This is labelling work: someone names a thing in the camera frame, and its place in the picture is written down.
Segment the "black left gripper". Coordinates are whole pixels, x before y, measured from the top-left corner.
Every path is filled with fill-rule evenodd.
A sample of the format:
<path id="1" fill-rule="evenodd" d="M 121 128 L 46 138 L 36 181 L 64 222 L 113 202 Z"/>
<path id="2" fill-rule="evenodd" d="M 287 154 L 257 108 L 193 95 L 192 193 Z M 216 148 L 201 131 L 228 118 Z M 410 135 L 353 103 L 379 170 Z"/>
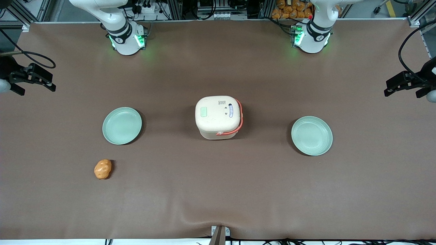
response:
<path id="1" fill-rule="evenodd" d="M 415 91 L 416 98 L 420 99 L 428 95 L 431 92 L 431 82 L 429 79 L 419 76 L 412 75 L 409 72 L 403 71 L 401 73 L 402 80 L 388 80 L 386 81 L 386 89 L 384 90 L 384 96 L 391 96 L 393 93 L 417 89 Z"/>

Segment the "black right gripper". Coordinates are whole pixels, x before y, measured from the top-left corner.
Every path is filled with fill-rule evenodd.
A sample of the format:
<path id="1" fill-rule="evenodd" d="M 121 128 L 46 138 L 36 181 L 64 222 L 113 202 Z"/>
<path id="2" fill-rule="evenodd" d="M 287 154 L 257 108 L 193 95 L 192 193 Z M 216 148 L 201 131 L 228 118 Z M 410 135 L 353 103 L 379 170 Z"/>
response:
<path id="1" fill-rule="evenodd" d="M 51 73 L 36 63 L 31 63 L 28 67 L 21 67 L 20 70 L 9 74 L 7 81 L 11 84 L 10 90 L 19 96 L 25 95 L 25 89 L 17 85 L 18 83 L 28 83 L 42 85 L 48 90 L 55 92 L 56 85 L 52 82 Z"/>

